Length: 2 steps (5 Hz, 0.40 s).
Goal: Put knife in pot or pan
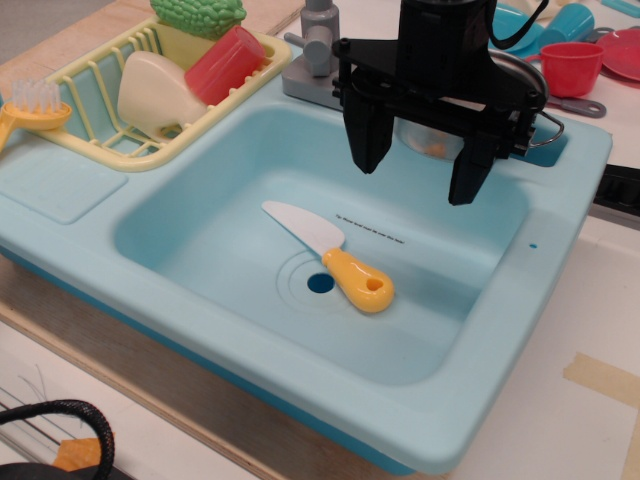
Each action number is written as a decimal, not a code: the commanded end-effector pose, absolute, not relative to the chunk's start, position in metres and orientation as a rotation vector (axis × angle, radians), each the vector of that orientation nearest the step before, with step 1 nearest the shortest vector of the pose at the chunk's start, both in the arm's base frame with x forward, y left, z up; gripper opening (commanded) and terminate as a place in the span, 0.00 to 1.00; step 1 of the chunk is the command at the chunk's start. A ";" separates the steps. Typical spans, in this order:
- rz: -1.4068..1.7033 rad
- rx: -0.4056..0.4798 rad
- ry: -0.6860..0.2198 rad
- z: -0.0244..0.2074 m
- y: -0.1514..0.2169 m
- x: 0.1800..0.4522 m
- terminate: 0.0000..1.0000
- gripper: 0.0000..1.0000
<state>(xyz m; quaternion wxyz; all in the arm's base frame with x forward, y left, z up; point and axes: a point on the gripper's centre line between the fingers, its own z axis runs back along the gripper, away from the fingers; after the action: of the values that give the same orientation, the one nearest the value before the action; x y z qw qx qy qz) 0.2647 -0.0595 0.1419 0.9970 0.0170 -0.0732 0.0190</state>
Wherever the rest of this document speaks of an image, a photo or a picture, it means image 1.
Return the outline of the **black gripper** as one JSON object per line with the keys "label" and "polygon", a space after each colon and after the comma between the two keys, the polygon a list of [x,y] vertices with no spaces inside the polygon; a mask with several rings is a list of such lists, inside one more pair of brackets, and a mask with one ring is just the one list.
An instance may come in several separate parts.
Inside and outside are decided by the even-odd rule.
{"label": "black gripper", "polygon": [[[494,1],[404,1],[395,40],[348,39],[334,95],[355,165],[373,173],[389,151],[397,118],[463,138],[448,201],[471,204],[496,158],[523,155],[545,99],[491,59]],[[480,111],[444,100],[484,105]]]}

